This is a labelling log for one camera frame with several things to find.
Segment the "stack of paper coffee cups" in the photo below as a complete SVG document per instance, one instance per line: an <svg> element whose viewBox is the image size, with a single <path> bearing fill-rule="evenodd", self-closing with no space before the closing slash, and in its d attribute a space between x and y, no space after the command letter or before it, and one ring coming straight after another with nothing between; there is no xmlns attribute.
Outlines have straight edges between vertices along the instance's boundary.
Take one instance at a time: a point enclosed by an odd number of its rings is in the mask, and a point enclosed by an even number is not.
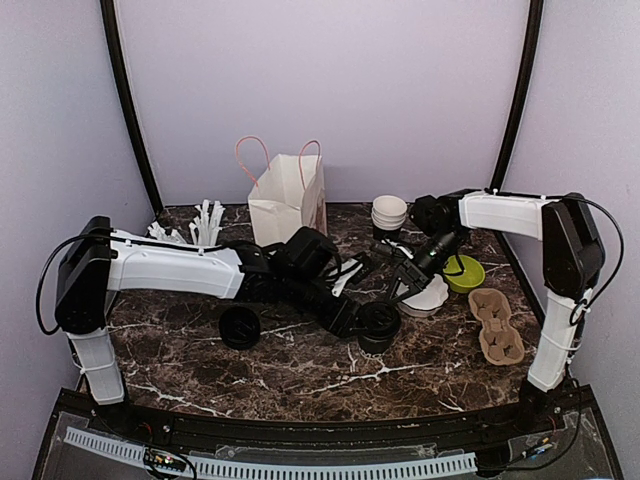
<svg viewBox="0 0 640 480"><path fill-rule="evenodd" d="M405 223L408 206L404 200L393 195L381 195L374 199L371 219L375 240L398 240Z"/></svg>

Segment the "stack of black cup lids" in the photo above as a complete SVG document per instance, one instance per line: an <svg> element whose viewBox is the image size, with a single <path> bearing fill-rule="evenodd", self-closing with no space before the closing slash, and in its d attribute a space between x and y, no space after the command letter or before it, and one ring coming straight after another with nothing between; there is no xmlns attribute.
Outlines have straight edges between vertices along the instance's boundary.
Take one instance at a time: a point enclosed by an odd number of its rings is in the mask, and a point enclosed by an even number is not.
<svg viewBox="0 0 640 480"><path fill-rule="evenodd" d="M222 342L234 350L248 350L260 339L259 317L246 307L234 306L225 310L220 316L218 327Z"/></svg>

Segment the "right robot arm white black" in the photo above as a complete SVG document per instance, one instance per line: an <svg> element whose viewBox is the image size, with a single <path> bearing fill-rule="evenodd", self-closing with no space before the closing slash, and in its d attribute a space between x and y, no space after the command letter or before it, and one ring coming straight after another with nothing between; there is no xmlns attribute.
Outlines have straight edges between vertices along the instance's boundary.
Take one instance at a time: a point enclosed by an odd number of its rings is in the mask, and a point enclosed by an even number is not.
<svg viewBox="0 0 640 480"><path fill-rule="evenodd" d="M534 195L463 189L418 198L410 217L427 241L395 268L386 291L390 304L427 288L474 230L538 242L546 305L525 383L540 392L558 387L582 323L622 265L625 238L614 215L577 192Z"/></svg>

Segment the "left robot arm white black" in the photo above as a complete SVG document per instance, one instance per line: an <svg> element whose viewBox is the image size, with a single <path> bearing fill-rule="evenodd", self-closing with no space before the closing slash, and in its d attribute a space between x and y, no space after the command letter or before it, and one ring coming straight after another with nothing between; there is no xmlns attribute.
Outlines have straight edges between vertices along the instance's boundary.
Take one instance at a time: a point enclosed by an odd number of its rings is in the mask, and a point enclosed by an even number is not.
<svg viewBox="0 0 640 480"><path fill-rule="evenodd" d="M240 302L288 303L309 312L338 338L352 335L360 309L332 282L348 275L339 266L326 274L338 249L320 232L299 228L285 243L261 247L245 240L204 247L162 242L111 227L93 217L52 253L57 271L55 328L70 341L101 417L120 436L141 427L140 412L126 401L127 389L106 326L108 292L161 290L209 295Z"/></svg>

